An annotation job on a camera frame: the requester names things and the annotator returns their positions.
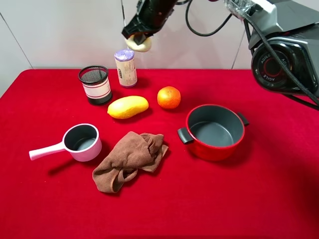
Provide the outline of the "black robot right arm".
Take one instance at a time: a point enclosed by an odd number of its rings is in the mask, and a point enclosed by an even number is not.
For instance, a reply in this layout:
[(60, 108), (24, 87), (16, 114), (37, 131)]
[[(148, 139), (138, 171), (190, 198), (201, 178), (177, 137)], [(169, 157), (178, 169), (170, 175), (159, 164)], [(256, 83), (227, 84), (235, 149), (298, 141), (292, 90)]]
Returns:
[[(230, 14), (214, 31), (200, 33), (188, 19), (192, 0), (139, 0), (128, 24), (120, 2), (122, 35), (128, 48), (138, 52), (151, 48), (151, 37), (163, 28), (176, 5), (187, 4), (186, 25), (201, 37), (216, 34), (232, 16), (240, 19), (256, 82), (270, 92), (319, 111), (319, 11), (293, 0), (223, 0)], [(314, 104), (296, 95), (307, 96)]]

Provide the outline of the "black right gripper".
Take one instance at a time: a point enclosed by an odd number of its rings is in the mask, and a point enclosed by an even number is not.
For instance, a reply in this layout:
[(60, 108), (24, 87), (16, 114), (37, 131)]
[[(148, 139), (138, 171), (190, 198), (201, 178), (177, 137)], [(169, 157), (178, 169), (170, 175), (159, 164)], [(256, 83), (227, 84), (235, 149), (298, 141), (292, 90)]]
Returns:
[(122, 35), (134, 37), (136, 45), (146, 45), (148, 37), (159, 32), (172, 14), (177, 0), (139, 0), (137, 12), (123, 28)]

